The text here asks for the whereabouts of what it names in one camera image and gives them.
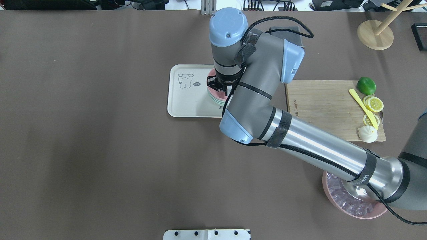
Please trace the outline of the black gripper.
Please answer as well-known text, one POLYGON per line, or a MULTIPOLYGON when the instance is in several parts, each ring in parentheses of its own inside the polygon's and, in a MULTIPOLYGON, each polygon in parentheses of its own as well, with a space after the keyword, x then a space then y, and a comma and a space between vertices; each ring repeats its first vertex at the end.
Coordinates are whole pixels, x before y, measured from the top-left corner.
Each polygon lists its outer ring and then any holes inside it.
POLYGON ((224 92, 225 95, 229 95, 229 86, 236 85, 241 72, 237 72, 232 75, 225 75, 220 72, 215 72, 215 83, 213 84, 213 89, 217 92, 224 92))

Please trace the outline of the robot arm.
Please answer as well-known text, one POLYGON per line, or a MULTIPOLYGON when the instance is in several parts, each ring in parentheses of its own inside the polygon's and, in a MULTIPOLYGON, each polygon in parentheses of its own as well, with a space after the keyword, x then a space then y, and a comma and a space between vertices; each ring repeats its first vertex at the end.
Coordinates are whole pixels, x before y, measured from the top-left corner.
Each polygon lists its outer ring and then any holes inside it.
POLYGON ((232 85, 223 108, 220 130, 238 143, 279 148, 346 181, 347 190, 360 187, 372 199, 408 210, 426 210, 426 112, 397 158, 381 158, 368 149, 337 138, 271 105, 280 83, 290 83, 305 55, 302 47, 255 29, 273 16, 248 25, 235 8, 215 12, 209 40, 220 84, 232 85))

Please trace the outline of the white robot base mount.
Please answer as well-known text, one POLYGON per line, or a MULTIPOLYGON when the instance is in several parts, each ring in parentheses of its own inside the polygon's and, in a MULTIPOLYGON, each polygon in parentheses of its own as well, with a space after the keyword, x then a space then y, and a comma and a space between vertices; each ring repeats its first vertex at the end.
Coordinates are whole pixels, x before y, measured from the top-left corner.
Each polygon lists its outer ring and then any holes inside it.
POLYGON ((247 229, 167 230, 163 240, 251 240, 247 229))

